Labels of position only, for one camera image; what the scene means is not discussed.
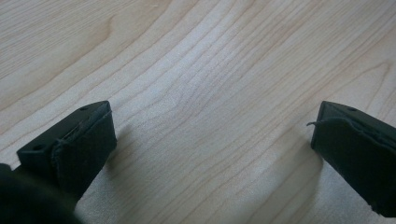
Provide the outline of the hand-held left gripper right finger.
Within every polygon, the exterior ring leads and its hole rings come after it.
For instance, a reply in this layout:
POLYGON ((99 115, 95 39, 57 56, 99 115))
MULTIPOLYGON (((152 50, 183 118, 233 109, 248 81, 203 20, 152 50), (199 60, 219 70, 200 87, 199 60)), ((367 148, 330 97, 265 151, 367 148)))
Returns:
POLYGON ((396 217, 396 128, 354 107, 324 101, 311 147, 383 217, 396 217))

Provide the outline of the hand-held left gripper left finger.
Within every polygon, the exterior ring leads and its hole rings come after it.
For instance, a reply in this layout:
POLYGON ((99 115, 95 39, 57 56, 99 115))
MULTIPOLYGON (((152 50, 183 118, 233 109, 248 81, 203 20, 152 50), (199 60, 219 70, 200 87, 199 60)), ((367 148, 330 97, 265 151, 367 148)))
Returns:
POLYGON ((85 105, 17 151, 20 169, 79 200, 116 148, 108 101, 85 105))

